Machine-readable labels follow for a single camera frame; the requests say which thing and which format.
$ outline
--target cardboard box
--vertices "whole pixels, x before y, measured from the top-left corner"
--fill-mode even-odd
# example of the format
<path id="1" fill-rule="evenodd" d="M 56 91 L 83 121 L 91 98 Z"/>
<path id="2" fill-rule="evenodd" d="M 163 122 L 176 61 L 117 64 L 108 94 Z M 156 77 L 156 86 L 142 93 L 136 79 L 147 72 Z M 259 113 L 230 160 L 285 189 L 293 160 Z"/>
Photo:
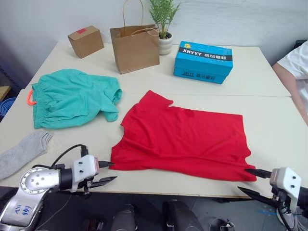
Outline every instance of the cardboard box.
<path id="1" fill-rule="evenodd" d="M 70 43 L 80 58 L 104 48 L 101 32 L 93 26 L 78 30 L 68 36 Z"/>
<path id="2" fill-rule="evenodd" d="M 221 84 L 232 68 L 231 49 L 182 41 L 174 75 Z"/>

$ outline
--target paper bag handle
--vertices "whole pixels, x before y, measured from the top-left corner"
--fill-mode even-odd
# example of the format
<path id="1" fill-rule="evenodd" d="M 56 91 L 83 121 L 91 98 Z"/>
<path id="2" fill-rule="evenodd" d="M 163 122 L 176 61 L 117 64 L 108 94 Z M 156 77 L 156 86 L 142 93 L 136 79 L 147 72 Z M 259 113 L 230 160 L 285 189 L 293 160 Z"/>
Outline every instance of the paper bag handle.
<path id="1" fill-rule="evenodd" d="M 134 31 L 133 33 L 131 33 L 131 36 L 133 35 L 133 34 L 135 34 L 136 32 L 140 32 L 140 31 L 146 31 L 146 30 L 154 30 L 156 33 L 157 33 L 157 35 L 159 36 L 159 33 L 158 33 L 158 31 L 157 30 L 155 30 L 154 28 L 145 28 L 145 29 L 140 29 L 140 30 L 136 30 L 136 31 Z"/>
<path id="2" fill-rule="evenodd" d="M 123 4 L 123 22 L 124 22 L 124 28 L 125 28 L 125 17 L 124 17 L 124 7 L 125 7 L 125 4 L 128 2 L 128 0 L 125 0 L 124 4 Z M 144 11 L 144 8 L 143 8 L 143 3 L 141 0 L 139 0 L 139 2 L 141 3 L 141 6 L 142 6 L 142 17 L 141 17 L 141 26 L 142 26 L 142 23 L 143 23 L 143 11 Z"/>

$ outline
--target t-shirt sleeve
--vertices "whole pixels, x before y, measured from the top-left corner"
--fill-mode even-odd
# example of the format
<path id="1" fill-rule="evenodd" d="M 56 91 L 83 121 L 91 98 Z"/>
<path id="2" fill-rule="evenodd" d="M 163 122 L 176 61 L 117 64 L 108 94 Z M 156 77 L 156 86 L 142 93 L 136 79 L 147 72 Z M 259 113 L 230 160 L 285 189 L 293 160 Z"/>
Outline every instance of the t-shirt sleeve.
<path id="1" fill-rule="evenodd" d="M 139 101 L 138 108 L 144 111 L 151 111 L 155 109 L 166 108 L 172 103 L 172 100 L 168 100 L 150 90 Z"/>
<path id="2" fill-rule="evenodd" d="M 308 79 L 308 41 L 278 61 L 296 79 Z"/>

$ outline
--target sock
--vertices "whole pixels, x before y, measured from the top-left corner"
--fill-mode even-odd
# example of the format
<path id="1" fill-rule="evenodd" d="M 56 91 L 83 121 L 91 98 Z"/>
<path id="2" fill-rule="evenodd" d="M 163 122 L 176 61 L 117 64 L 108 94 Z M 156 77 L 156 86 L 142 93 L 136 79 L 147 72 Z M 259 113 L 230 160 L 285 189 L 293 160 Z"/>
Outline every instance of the sock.
<path id="1" fill-rule="evenodd" d="M 17 172 L 35 157 L 46 153 L 52 135 L 46 131 L 35 131 L 23 138 L 15 147 L 0 155 L 0 179 Z"/>

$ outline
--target black cable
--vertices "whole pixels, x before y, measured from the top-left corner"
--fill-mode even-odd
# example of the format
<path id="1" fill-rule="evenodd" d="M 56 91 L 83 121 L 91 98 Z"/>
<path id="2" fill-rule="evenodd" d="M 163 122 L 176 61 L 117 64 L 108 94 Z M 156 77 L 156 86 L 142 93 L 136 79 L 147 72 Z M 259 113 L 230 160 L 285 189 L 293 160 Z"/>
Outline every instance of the black cable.
<path id="1" fill-rule="evenodd" d="M 288 230 L 288 231 L 292 231 L 292 229 L 290 228 L 288 222 L 287 222 L 287 221 L 285 220 L 285 218 L 284 218 L 284 215 L 283 215 L 283 213 L 282 213 L 282 208 L 283 208 L 283 204 L 282 204 L 281 201 L 279 201 L 279 204 L 278 204 L 278 213 L 279 213 L 279 215 L 280 215 L 280 217 L 281 217 L 281 220 L 283 221 L 283 223 L 284 223 L 285 227 L 287 228 L 287 230 Z"/>
<path id="2" fill-rule="evenodd" d="M 32 166 L 32 168 L 35 168 L 35 167 L 45 167 L 45 168 L 51 169 L 51 167 L 47 165 L 33 165 Z"/>
<path id="3" fill-rule="evenodd" d="M 70 148 L 67 149 L 65 152 L 63 152 L 61 155 L 58 156 L 58 158 L 53 162 L 53 164 L 51 165 L 51 167 L 55 166 L 55 164 L 58 162 L 58 160 L 61 159 L 62 156 L 64 156 L 66 153 L 68 153 L 69 151 L 71 151 L 72 149 L 77 148 L 77 147 L 85 147 L 85 145 L 76 144 L 76 145 L 74 145 L 73 147 L 70 147 Z"/>

